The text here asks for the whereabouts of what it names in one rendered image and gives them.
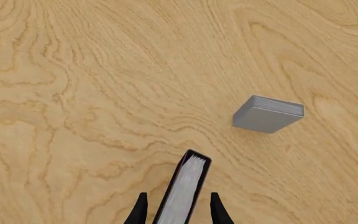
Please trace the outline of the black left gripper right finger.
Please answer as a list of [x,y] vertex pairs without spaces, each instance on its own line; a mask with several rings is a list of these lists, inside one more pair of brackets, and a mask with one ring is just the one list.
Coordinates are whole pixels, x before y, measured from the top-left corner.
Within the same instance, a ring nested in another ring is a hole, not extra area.
[[213,224],[234,224],[217,192],[211,193],[210,210]]

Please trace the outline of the grey book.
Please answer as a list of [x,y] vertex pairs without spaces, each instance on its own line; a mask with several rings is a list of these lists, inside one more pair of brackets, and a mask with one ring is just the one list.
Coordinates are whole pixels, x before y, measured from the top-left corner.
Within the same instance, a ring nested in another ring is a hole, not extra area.
[[232,116],[232,126],[273,134],[305,117],[305,106],[252,95]]

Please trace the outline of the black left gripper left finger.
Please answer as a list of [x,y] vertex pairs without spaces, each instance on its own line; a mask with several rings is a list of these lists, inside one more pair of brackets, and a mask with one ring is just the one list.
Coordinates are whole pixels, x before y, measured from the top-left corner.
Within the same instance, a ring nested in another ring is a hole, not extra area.
[[123,224],[146,224],[147,218],[147,193],[139,194],[137,201],[129,216]]

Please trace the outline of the black book with white pages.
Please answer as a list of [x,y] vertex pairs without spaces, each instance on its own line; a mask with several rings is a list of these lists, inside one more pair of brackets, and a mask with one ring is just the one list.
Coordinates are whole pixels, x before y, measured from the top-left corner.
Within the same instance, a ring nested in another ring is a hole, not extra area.
[[211,158],[189,149],[179,161],[152,224],[188,224]]

